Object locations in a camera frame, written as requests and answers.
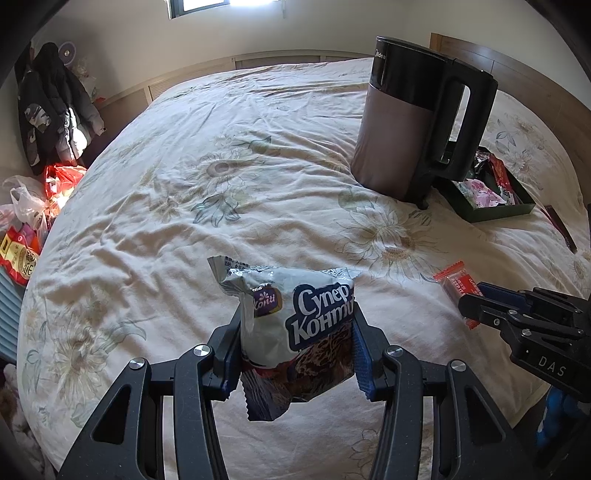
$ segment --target konti logo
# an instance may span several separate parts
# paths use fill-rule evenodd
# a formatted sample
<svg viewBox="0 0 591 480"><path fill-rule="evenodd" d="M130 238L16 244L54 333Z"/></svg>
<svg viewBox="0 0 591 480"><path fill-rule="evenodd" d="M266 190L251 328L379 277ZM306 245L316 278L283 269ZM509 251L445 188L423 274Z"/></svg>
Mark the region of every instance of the konti logo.
<svg viewBox="0 0 591 480"><path fill-rule="evenodd" d="M279 312L283 307L281 293L270 285L255 288L252 291L252 296L254 300L255 318Z"/></svg>
<svg viewBox="0 0 591 480"><path fill-rule="evenodd" d="M295 314L285 321L290 349L302 350L329 335L353 318L353 289L334 283L322 288L298 285L294 290Z"/></svg>

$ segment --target white bedspread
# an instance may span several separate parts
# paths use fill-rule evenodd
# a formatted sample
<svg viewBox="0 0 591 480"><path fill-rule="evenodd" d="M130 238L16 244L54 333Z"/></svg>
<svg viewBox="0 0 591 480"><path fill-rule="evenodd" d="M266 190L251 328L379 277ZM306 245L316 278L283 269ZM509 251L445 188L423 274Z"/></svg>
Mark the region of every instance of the white bedspread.
<svg viewBox="0 0 591 480"><path fill-rule="evenodd" d="M556 208L577 254L539 208L471 225L435 191L420 211L367 190L349 162L371 62L183 83L97 159L53 226L21 314L22 405L56 467L131 358L176 358L230 320L236 299L206 260L218 254L361 269L357 300L392 343L423 360L464 359L512 423L541 398L547 386L510 363L498 332L469 331L430 276L463 260L476 281L588 296L589 224L567 154L535 115L497 94L482 144L539 205ZM247 421L241 387L215 404L229 475L241 480L367 479L382 410L354 378L273 423ZM170 431L166 442L173 478Z"/></svg>

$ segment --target red snack bag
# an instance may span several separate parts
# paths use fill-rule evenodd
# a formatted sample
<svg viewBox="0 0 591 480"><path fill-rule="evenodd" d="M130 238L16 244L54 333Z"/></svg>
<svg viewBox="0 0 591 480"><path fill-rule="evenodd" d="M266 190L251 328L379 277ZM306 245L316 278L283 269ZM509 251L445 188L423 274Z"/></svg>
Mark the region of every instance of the red snack bag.
<svg viewBox="0 0 591 480"><path fill-rule="evenodd" d="M19 285L26 285L37 265L39 252L27 246L25 236L12 226L0 245L0 264Z"/></svg>
<svg viewBox="0 0 591 480"><path fill-rule="evenodd" d="M466 293L483 296L476 282L474 282L470 274L466 271L464 262L462 261L454 263L445 270L433 275L433 279L443 287L455 305L458 304L460 298ZM480 325L480 322L466 319L466 325L468 325L470 330L473 330Z"/></svg>
<svg viewBox="0 0 591 480"><path fill-rule="evenodd" d="M502 160L496 158L492 153L488 157L488 161L491 163L492 172L495 176L495 182L501 190L501 197L503 197L508 205L516 205L517 195L513 191L509 177L507 176L507 170Z"/></svg>
<svg viewBox="0 0 591 480"><path fill-rule="evenodd" d="M84 167L73 167L60 163L45 167L43 170L45 193L47 200L49 200L46 213L50 218L55 218L60 213L85 173Z"/></svg>
<svg viewBox="0 0 591 480"><path fill-rule="evenodd" d="M85 173L84 167L72 167L60 163L45 167L43 177L47 199L50 200L60 194L70 196L71 190L78 185Z"/></svg>

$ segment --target wall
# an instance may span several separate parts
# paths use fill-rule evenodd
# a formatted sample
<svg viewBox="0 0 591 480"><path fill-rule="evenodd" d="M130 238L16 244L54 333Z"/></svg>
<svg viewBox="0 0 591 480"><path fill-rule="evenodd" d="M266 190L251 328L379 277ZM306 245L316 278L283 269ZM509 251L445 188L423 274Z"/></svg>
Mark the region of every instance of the wall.
<svg viewBox="0 0 591 480"><path fill-rule="evenodd" d="M36 40L74 40L106 97L184 66L243 53L307 48L370 53L376 35L400 31L406 8L395 0L288 0L285 19L281 3L273 2L169 20L163 0L101 0L100 18L96 5L85 15L84 3L98 2L70 0Z"/></svg>
<svg viewBox="0 0 591 480"><path fill-rule="evenodd" d="M431 32L509 55L591 108L591 82L558 32L525 0L414 0L404 37L429 45Z"/></svg>
<svg viewBox="0 0 591 480"><path fill-rule="evenodd" d="M554 28L525 0L287 0L218 7L174 20L163 0L70 0L37 37L73 40L109 97L172 70L256 51L371 53L375 36L428 45L431 32L530 65L591 108L591 83Z"/></svg>
<svg viewBox="0 0 591 480"><path fill-rule="evenodd" d="M0 88L0 185L12 175L32 176L22 150L18 128L17 81L14 73ZM10 203L10 195L0 187L0 205Z"/></svg>

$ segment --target hanging clothes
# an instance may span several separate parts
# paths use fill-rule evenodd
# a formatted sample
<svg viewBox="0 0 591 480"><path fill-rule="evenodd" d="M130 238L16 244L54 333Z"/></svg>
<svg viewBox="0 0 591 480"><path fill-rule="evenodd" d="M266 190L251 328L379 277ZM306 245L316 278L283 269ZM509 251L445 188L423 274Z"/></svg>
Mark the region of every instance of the hanging clothes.
<svg viewBox="0 0 591 480"><path fill-rule="evenodd" d="M22 67L15 69L17 79L22 71ZM18 109L22 142L33 173L38 175L56 162L76 165L92 137L105 131L98 110L59 58L56 44L43 45L24 71Z"/></svg>

